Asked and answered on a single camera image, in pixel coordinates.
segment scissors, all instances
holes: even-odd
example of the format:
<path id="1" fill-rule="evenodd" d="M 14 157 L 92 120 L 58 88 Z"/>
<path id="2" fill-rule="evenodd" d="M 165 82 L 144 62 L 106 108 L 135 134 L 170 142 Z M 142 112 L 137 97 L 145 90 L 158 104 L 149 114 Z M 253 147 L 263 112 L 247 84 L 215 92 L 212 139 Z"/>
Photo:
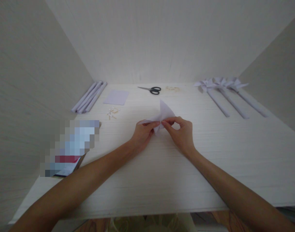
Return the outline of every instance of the scissors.
<path id="1" fill-rule="evenodd" d="M 138 87 L 138 88 L 149 90 L 150 93 L 151 94 L 154 94 L 154 95 L 159 95 L 159 92 L 161 91 L 161 88 L 160 87 L 152 87 L 152 88 Z"/>

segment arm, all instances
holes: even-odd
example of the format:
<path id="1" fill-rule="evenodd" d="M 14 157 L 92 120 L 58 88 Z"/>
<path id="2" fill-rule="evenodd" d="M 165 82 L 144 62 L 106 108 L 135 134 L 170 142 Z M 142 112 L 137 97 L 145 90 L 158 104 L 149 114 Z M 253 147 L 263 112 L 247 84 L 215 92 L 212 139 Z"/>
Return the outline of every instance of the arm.
<path id="1" fill-rule="evenodd" d="M 137 124 L 128 142 L 60 181 L 21 216 L 10 232 L 51 231 L 65 213 L 79 206 L 114 172 L 140 153 L 149 143 L 153 128 L 159 124 Z"/>
<path id="2" fill-rule="evenodd" d="M 175 130 L 171 125 L 180 124 Z M 295 231 L 295 226 L 251 189 L 203 157 L 193 142 L 193 126 L 181 117 L 162 124 L 186 158 L 202 173 L 227 206 L 254 231 Z"/>

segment left hand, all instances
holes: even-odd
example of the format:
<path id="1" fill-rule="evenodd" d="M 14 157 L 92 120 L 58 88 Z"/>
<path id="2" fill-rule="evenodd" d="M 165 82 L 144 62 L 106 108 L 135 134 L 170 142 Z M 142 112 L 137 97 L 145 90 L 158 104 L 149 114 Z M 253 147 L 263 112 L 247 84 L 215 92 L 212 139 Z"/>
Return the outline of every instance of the left hand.
<path id="1" fill-rule="evenodd" d="M 140 122 L 141 121 L 137 122 L 134 135 L 128 141 L 128 144 L 134 148 L 135 153 L 137 154 L 146 148 L 152 135 L 154 134 L 153 128 L 160 124 L 159 121 L 139 124 Z"/>

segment paper pinwheel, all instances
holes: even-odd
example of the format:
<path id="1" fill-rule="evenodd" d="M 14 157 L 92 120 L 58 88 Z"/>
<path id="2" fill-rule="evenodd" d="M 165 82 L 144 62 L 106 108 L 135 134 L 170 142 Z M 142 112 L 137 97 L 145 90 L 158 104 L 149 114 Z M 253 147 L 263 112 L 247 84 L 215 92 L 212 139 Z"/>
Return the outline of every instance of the paper pinwheel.
<path id="1" fill-rule="evenodd" d="M 149 119 L 143 120 L 140 124 L 154 122 L 154 121 L 163 121 L 166 118 L 175 117 L 174 112 L 166 105 L 162 100 L 160 100 L 160 114 L 155 115 Z M 160 135 L 160 130 L 163 129 L 164 126 L 160 124 L 159 126 L 154 128 L 154 132 L 156 136 Z"/>
<path id="2" fill-rule="evenodd" d="M 268 117 L 258 106 L 254 105 L 249 99 L 243 96 L 239 92 L 239 88 L 247 86 L 248 83 L 242 84 L 241 81 L 237 77 L 228 78 L 226 83 L 224 84 L 230 90 L 235 91 L 244 101 L 246 101 L 250 106 L 252 106 L 258 113 L 260 113 L 263 117 Z"/>
<path id="3" fill-rule="evenodd" d="M 200 86 L 202 88 L 203 92 L 206 92 L 209 94 L 209 96 L 212 98 L 212 100 L 215 102 L 215 104 L 220 108 L 220 110 L 223 112 L 223 114 L 226 117 L 230 116 L 229 113 L 227 112 L 227 110 L 225 110 L 221 106 L 221 104 L 216 100 L 214 95 L 211 93 L 211 89 L 215 89 L 217 87 L 217 85 L 213 82 L 212 78 L 210 78 L 208 80 L 196 82 L 194 84 L 194 86 Z"/>
<path id="4" fill-rule="evenodd" d="M 244 118 L 244 119 L 248 119 L 249 116 L 247 116 L 238 106 L 235 102 L 232 101 L 232 99 L 227 95 L 227 93 L 225 92 L 226 89 L 226 83 L 227 81 L 225 80 L 224 77 L 215 77 L 215 84 L 216 84 L 216 88 L 222 93 L 222 95 L 227 99 L 227 101 L 230 102 L 230 104 L 238 111 L 238 113 Z"/>

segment black scissors handle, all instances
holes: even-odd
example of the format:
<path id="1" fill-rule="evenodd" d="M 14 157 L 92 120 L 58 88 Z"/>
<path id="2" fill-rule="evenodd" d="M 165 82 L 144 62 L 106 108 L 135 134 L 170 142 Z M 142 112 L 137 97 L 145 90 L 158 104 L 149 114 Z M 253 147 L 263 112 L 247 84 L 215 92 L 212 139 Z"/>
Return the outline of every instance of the black scissors handle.
<path id="1" fill-rule="evenodd" d="M 160 87 L 152 87 L 151 90 L 150 90 L 150 93 L 154 94 L 154 95 L 159 95 L 160 91 L 161 91 Z"/>

